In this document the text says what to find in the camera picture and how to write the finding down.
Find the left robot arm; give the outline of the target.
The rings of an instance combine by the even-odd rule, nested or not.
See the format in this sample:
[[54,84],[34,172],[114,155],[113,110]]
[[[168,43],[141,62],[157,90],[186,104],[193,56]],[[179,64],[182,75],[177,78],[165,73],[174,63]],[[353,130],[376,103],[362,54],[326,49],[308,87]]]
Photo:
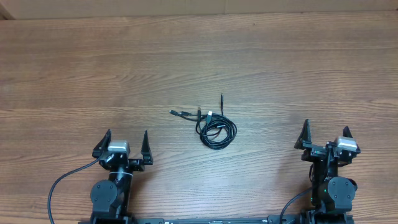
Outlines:
[[93,149],[92,156],[109,172],[109,177],[95,183],[91,189],[93,211],[90,223],[136,223],[133,215],[127,210],[133,173],[143,172],[145,166],[154,163],[148,133],[144,133],[142,141],[142,158],[132,159],[129,154],[129,142],[112,140],[110,130]]

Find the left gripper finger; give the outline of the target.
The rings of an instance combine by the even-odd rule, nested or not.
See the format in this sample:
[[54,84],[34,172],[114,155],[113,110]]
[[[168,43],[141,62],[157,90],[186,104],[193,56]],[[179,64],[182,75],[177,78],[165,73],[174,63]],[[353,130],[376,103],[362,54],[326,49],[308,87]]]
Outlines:
[[148,132],[145,130],[142,147],[141,147],[141,155],[144,165],[152,165],[153,164],[153,157],[149,146],[149,138]]
[[111,130],[107,130],[102,140],[94,147],[92,157],[100,157],[104,151],[108,150],[111,141]]

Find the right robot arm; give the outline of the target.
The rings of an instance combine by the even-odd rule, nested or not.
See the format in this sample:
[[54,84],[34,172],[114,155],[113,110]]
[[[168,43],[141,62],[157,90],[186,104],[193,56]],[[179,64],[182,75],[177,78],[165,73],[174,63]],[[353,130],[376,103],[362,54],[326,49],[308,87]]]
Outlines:
[[343,134],[324,146],[312,143],[310,120],[303,124],[294,148],[301,149],[301,160],[311,162],[310,182],[312,208],[304,210],[297,219],[300,223],[353,223],[347,213],[352,210],[352,201],[358,189],[353,179],[342,177],[338,169],[352,163],[361,150],[349,127]]

